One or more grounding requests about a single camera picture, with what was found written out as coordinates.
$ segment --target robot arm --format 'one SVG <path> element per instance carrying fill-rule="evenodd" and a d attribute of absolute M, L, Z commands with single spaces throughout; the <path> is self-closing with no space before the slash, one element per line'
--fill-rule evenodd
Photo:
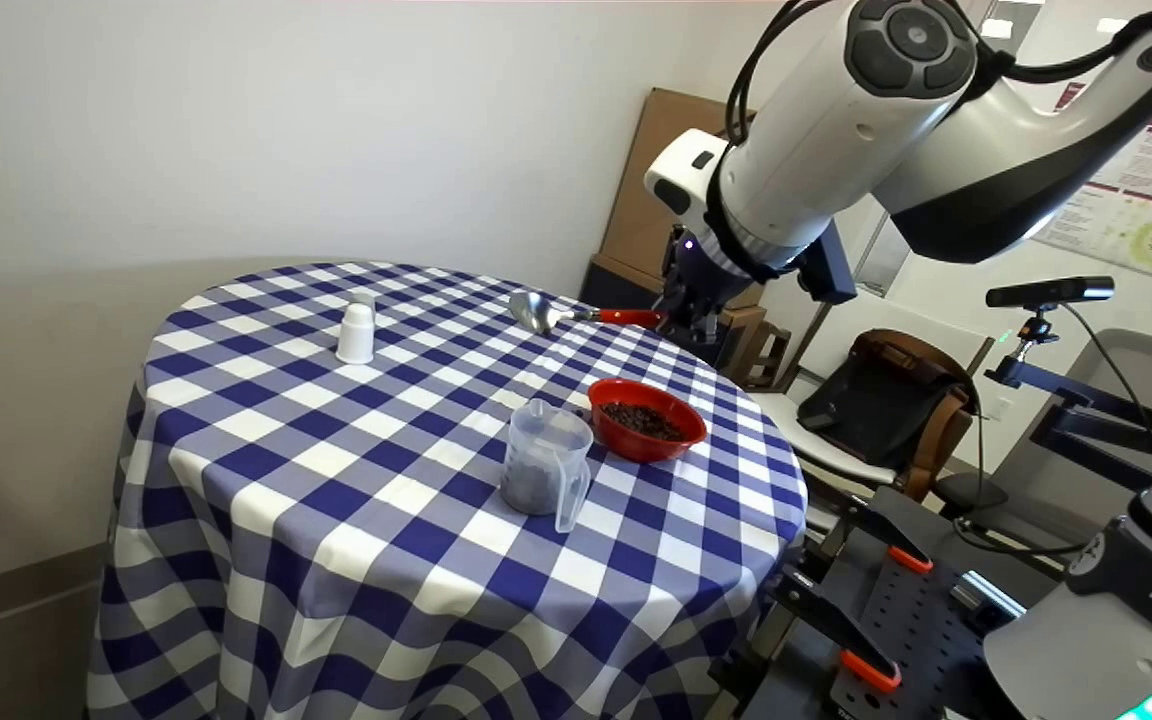
<path fill-rule="evenodd" d="M 933 259 L 977 265 L 1055 211 L 1152 119 L 1152 12 L 1094 63 L 1017 67 L 950 0 L 791 0 L 790 67 L 745 146 L 683 132 L 647 167 L 690 232 L 660 307 L 696 324 L 745 283 L 807 270 L 849 299 L 831 218 L 873 191 Z M 1068 80 L 1110 67 L 1055 117 L 1001 76 Z"/>

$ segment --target small bottle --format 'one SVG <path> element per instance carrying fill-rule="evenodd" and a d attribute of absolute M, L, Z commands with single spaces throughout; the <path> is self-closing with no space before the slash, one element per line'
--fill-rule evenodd
<path fill-rule="evenodd" d="M 351 305 L 342 321 L 335 361 L 342 364 L 373 364 L 377 353 L 377 297 L 351 292 Z"/>

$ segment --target tablecloth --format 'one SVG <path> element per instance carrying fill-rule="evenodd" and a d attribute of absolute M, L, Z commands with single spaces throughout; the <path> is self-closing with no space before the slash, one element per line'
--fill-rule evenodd
<path fill-rule="evenodd" d="M 331 356 L 380 292 L 377 361 Z M 514 324 L 510 282 L 299 265 L 157 333 L 121 461 L 94 718 L 690 718 L 806 527 L 790 440 L 690 353 L 603 324 Z M 578 527 L 500 506 L 530 395 L 597 376 L 708 416 L 674 464 L 593 449 Z"/>

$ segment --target clear plastic cup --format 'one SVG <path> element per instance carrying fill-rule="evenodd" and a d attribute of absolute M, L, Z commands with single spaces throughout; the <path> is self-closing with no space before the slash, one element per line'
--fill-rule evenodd
<path fill-rule="evenodd" d="M 530 399 L 510 420 L 500 498 L 530 517 L 553 517 L 557 532 L 578 524 L 588 492 L 593 434 L 578 412 Z"/>

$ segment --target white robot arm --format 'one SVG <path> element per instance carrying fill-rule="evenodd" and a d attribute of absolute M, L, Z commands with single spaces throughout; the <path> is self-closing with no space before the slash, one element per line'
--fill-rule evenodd
<path fill-rule="evenodd" d="M 674 328 L 786 271 L 820 299 L 849 299 L 831 218 L 864 191 L 914 254 L 979 265 L 1152 119 L 1152 12 L 1055 67 L 989 51 L 951 0 L 790 0 L 760 49 L 780 31 L 790 59 L 770 103 L 745 119 L 742 83 L 755 51 L 728 102 L 728 139 L 683 132 L 647 167 L 647 191 L 683 227 L 660 297 Z M 1074 80 L 1101 63 L 1055 117 L 1001 83 Z M 1152 492 L 1106 532 L 1084 576 L 989 637 L 984 656 L 1023 718 L 1106 718 L 1142 700 L 1152 690 Z"/>

